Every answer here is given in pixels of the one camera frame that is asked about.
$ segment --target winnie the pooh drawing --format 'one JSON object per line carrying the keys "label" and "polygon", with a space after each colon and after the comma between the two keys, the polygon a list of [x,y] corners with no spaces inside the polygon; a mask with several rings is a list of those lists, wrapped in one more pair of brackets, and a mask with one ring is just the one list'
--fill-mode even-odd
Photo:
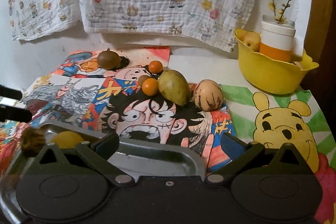
{"label": "winnie the pooh drawing", "polygon": [[296,146],[322,187],[323,197],[315,219],[321,224],[336,224],[336,172],[329,166],[327,157],[318,153],[313,134],[302,119],[311,114],[310,107],[294,100],[287,108],[269,108],[268,97],[261,92],[253,95],[253,101],[260,111],[253,140],[266,148],[280,148],[288,142]]}

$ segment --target pooh eye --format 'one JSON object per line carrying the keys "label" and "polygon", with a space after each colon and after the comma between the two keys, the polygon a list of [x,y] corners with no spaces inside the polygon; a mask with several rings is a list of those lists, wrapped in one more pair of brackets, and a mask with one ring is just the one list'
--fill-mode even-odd
{"label": "pooh eye", "polygon": [[266,130],[272,130],[271,125],[269,124],[269,122],[266,122],[266,121],[264,121],[262,123],[262,127],[264,128],[264,131],[266,131]]}
{"label": "pooh eye", "polygon": [[302,126],[299,123],[296,124],[296,130],[297,131],[303,130]]}

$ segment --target screw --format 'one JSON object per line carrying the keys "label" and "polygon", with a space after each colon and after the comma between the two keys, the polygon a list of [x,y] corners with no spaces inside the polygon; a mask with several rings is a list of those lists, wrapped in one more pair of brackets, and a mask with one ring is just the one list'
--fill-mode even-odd
{"label": "screw", "polygon": [[129,175],[118,175],[115,177],[115,181],[120,184],[126,184],[132,181],[132,177]]}
{"label": "screw", "polygon": [[221,175],[210,175],[207,177],[207,179],[209,182],[212,182],[212,183],[219,183],[224,180],[223,176]]}

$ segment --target pooh eyebrow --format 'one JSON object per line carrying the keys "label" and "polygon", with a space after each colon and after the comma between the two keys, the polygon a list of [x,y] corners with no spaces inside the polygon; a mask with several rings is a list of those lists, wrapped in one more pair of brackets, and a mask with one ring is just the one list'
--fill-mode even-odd
{"label": "pooh eyebrow", "polygon": [[297,118],[299,118],[299,119],[301,120],[300,115],[298,115],[298,114],[296,114],[296,113],[293,113],[293,112],[292,112],[292,116],[297,117]]}
{"label": "pooh eyebrow", "polygon": [[272,117],[272,115],[270,113],[266,113],[262,119],[266,119],[267,117]]}

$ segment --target cartoon finger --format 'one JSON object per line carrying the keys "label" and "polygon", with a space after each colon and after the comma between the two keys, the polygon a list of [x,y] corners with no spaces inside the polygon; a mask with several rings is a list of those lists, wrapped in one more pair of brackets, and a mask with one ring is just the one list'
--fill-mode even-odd
{"label": "cartoon finger", "polygon": [[204,150],[202,153],[202,159],[204,160],[205,166],[208,166],[208,161],[209,161],[212,144],[213,144],[213,138],[214,138],[214,135],[210,134],[204,146]]}
{"label": "cartoon finger", "polygon": [[189,139],[188,138],[183,138],[183,140],[181,142],[181,147],[188,148],[188,146],[189,146]]}

